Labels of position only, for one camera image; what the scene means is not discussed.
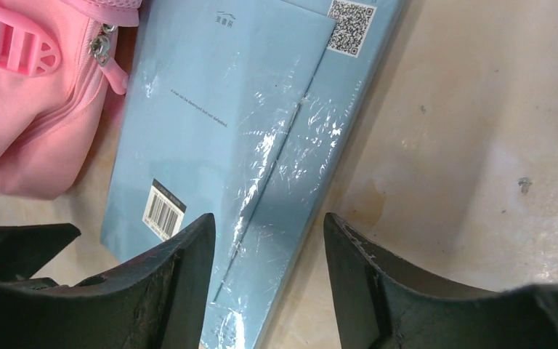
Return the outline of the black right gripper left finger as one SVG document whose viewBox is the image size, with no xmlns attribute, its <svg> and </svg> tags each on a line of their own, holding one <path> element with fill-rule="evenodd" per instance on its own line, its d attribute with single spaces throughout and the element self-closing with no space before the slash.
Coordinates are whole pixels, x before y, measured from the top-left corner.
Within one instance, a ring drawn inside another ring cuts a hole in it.
<svg viewBox="0 0 558 349">
<path fill-rule="evenodd" d="M 176 236 L 73 286 L 0 284 L 0 348 L 196 348 L 214 259 L 203 214 Z"/>
</svg>

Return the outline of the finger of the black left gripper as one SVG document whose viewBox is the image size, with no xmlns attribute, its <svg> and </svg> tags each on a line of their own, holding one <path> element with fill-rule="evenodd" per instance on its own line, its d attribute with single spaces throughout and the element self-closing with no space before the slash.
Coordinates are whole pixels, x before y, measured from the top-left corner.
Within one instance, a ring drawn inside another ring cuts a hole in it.
<svg viewBox="0 0 558 349">
<path fill-rule="evenodd" d="M 71 223 L 0 226 L 0 284 L 18 289 L 61 286 L 33 276 L 81 235 Z"/>
</svg>

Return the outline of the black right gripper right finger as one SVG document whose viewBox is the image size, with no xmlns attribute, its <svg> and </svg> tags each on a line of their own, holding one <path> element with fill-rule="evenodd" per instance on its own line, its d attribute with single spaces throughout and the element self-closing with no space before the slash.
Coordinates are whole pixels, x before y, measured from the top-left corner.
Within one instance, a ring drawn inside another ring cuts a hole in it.
<svg viewBox="0 0 558 349">
<path fill-rule="evenodd" d="M 343 348 L 558 348 L 558 284 L 502 292 L 460 284 L 373 243 L 334 213 L 323 234 Z"/>
</svg>

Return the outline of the pink student backpack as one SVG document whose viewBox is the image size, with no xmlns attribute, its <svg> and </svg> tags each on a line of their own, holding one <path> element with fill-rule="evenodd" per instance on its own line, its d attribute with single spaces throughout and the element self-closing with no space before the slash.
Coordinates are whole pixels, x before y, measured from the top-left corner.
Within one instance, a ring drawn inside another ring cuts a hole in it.
<svg viewBox="0 0 558 349">
<path fill-rule="evenodd" d="M 76 181 L 105 98 L 124 95 L 119 28 L 140 1 L 0 1 L 0 196 L 51 200 Z"/>
</svg>

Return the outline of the light blue notebook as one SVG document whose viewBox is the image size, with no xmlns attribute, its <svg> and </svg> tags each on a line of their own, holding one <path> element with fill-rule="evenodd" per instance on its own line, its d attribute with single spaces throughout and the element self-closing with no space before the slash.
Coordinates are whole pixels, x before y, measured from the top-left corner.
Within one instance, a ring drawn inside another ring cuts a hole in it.
<svg viewBox="0 0 558 349">
<path fill-rule="evenodd" d="M 258 348 L 401 1 L 146 1 L 100 240 L 121 262 L 205 213 L 200 343 Z"/>
</svg>

